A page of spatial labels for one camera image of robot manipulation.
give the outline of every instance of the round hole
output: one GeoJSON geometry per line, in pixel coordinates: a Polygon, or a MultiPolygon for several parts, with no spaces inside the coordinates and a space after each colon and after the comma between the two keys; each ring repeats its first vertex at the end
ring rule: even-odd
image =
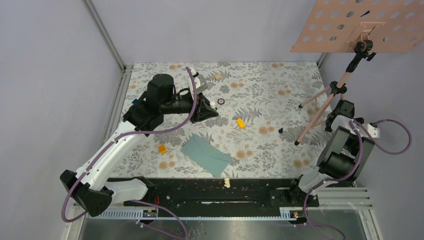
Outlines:
{"type": "Polygon", "coordinates": [[[363,19],[366,19],[366,18],[368,18],[370,13],[371,13],[371,11],[368,10],[368,11],[364,12],[360,17],[363,18],[363,19]]]}
{"type": "Polygon", "coordinates": [[[380,12],[379,14],[377,14],[377,16],[375,16],[376,19],[381,19],[384,16],[384,12],[380,12]]]}
{"type": "Polygon", "coordinates": [[[350,11],[350,12],[348,12],[347,14],[346,14],[346,18],[350,18],[350,17],[352,17],[354,15],[354,12],[353,11],[350,11]]]}
{"type": "Polygon", "coordinates": [[[409,18],[412,18],[414,15],[415,15],[415,12],[410,12],[405,16],[405,18],[409,19],[409,18]]]}
{"type": "Polygon", "coordinates": [[[393,14],[390,16],[390,18],[391,18],[391,19],[395,19],[395,18],[397,18],[398,16],[399,16],[399,12],[397,11],[397,12],[393,13],[393,14]]]}

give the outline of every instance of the floral tablecloth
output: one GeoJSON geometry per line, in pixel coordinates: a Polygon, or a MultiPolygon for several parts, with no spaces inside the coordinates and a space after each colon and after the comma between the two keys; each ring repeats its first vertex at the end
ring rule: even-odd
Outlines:
{"type": "MultiPolygon", "coordinates": [[[[203,94],[210,101],[225,100],[223,105],[217,104],[219,116],[144,138],[113,171],[112,177],[212,178],[180,152],[193,134],[231,156],[232,162],[222,178],[293,178],[314,168],[331,135],[317,126],[298,146],[294,142],[325,101],[321,96],[316,102],[298,108],[324,88],[315,62],[136,63],[123,113],[147,89],[155,74],[173,76],[177,91],[187,88],[189,76],[185,67],[196,69],[206,78],[208,89],[203,94]],[[221,74],[222,79],[216,80],[215,74],[221,74]],[[245,128],[239,128],[238,118],[244,121],[245,128]],[[284,130],[282,134],[278,133],[280,128],[284,130]],[[158,152],[160,145],[165,145],[166,153],[158,152]]],[[[176,126],[186,117],[165,115],[164,123],[156,130],[176,126]]]]}

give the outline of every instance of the gray floor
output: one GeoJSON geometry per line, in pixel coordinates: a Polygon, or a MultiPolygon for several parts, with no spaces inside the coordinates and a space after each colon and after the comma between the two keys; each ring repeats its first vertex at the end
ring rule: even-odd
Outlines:
{"type": "MultiPolygon", "coordinates": [[[[361,219],[354,210],[310,210],[313,222],[332,225],[344,232],[346,239],[366,240],[361,219]]],[[[152,223],[180,236],[184,232],[177,221],[157,220],[152,223]]],[[[185,221],[189,240],[315,240],[322,239],[311,227],[287,226],[280,221],[185,221]]],[[[319,230],[333,239],[342,236],[328,228],[319,230]]],[[[135,225],[133,220],[86,219],[79,240],[172,240],[160,232],[135,225]]]]}

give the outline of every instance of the yellow block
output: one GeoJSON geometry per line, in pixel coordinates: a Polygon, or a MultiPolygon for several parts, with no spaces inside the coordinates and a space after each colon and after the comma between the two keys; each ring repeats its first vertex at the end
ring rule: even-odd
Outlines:
{"type": "Polygon", "coordinates": [[[240,126],[241,129],[246,127],[246,124],[243,122],[243,120],[241,118],[237,119],[236,122],[240,126]]]}
{"type": "Polygon", "coordinates": [[[165,147],[165,145],[160,145],[157,147],[157,150],[159,150],[160,154],[164,154],[167,152],[167,148],[165,147]]]}

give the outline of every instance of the white wall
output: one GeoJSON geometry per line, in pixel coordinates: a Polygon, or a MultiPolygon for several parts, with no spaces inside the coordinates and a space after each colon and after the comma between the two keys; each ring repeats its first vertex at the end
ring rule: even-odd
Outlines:
{"type": "MultiPolygon", "coordinates": [[[[324,82],[338,81],[353,56],[330,54],[321,69],[324,82]]],[[[370,62],[363,60],[347,82],[346,99],[355,103],[356,117],[366,122],[398,120],[412,132],[412,146],[402,155],[388,155],[375,147],[358,178],[370,192],[384,240],[424,236],[423,57],[424,43],[408,53],[377,54],[370,62]]],[[[406,146],[402,128],[394,123],[379,128],[377,141],[383,147],[394,152],[406,146]]]]}
{"type": "Polygon", "coordinates": [[[59,175],[95,153],[119,75],[82,1],[1,1],[0,239],[60,239],[59,175]]]}
{"type": "Polygon", "coordinates": [[[291,53],[314,0],[93,0],[126,64],[317,61],[291,53]]]}

